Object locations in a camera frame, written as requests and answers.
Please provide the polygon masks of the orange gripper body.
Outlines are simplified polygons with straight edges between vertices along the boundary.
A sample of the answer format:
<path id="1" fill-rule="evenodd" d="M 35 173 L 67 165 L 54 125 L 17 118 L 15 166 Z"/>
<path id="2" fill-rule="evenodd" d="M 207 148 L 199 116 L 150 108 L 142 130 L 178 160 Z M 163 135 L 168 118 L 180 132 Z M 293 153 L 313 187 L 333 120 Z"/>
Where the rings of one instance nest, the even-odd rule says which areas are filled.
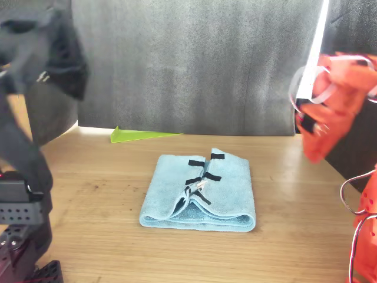
<path id="1" fill-rule="evenodd" d="M 296 115 L 302 142 L 338 142 L 355 120 L 353 111 L 335 110 L 323 104 L 302 103 Z"/>

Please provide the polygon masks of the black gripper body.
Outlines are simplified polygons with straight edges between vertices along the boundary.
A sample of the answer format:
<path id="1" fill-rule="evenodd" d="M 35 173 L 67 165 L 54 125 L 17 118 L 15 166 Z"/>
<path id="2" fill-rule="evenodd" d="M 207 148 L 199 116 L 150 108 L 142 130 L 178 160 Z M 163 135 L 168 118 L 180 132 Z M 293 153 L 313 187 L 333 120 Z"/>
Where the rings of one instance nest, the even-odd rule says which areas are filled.
<path id="1" fill-rule="evenodd" d="M 88 83 L 89 70 L 79 36 L 70 18 L 42 17 L 37 27 L 48 43 L 45 68 L 37 82 L 47 82 L 64 94 L 82 101 Z"/>

